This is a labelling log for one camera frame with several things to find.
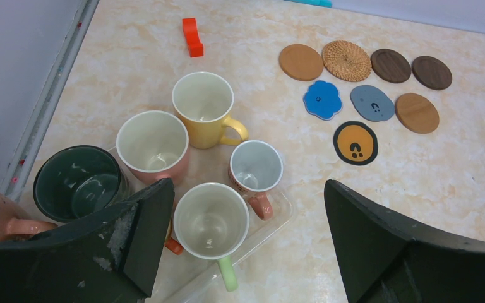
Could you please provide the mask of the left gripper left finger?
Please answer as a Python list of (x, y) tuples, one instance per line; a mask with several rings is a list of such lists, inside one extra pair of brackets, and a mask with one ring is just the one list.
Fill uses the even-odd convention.
[(0, 302), (143, 302), (152, 295), (174, 184), (126, 199), (25, 241), (0, 243)]

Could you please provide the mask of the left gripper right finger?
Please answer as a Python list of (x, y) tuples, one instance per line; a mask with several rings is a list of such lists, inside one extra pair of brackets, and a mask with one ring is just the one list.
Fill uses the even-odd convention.
[(349, 302), (485, 302), (485, 241), (445, 232), (357, 193), (324, 188)]

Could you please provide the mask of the brown paw print coaster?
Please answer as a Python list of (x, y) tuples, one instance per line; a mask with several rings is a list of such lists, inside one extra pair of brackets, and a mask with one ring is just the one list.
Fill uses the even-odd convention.
[(378, 140), (365, 123), (347, 121), (333, 135), (333, 145), (339, 159), (351, 165), (367, 165), (378, 156)]

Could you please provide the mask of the light wooden coaster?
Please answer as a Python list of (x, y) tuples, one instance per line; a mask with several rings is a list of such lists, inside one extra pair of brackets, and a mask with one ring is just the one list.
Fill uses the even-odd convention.
[(432, 133), (440, 123), (436, 107), (425, 97), (416, 93), (405, 93), (395, 102), (398, 120), (410, 131), (418, 134)]
[(278, 61), (286, 75), (299, 81), (315, 80), (324, 70), (321, 55), (304, 44), (292, 44), (283, 48)]

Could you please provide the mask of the grey silicone coaster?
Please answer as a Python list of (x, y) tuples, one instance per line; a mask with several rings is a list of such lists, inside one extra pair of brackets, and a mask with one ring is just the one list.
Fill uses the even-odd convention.
[(360, 85), (350, 93), (350, 99), (357, 112), (366, 120), (383, 122), (395, 114), (394, 103), (379, 88)]

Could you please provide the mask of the blue flower coaster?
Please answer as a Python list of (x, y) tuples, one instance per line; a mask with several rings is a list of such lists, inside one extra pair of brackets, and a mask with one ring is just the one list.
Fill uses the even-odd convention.
[(343, 107), (337, 87), (322, 80), (310, 85), (302, 100), (309, 114), (324, 121), (333, 119)]

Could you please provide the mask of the dark wooden coaster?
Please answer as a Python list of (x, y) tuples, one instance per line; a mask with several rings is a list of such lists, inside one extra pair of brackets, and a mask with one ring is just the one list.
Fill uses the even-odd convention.
[(439, 59), (419, 56), (412, 62), (412, 72), (416, 79), (432, 90), (444, 90), (452, 84), (452, 72)]
[(378, 49), (372, 53), (370, 60), (373, 71), (387, 82), (403, 83), (412, 74), (410, 63), (395, 50)]

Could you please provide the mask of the woven rattan coaster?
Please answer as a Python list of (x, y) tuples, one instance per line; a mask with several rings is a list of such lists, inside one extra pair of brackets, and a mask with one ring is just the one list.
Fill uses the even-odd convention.
[(349, 41), (336, 40), (326, 44), (321, 56), (326, 70), (344, 81), (364, 81), (372, 71), (368, 54)]

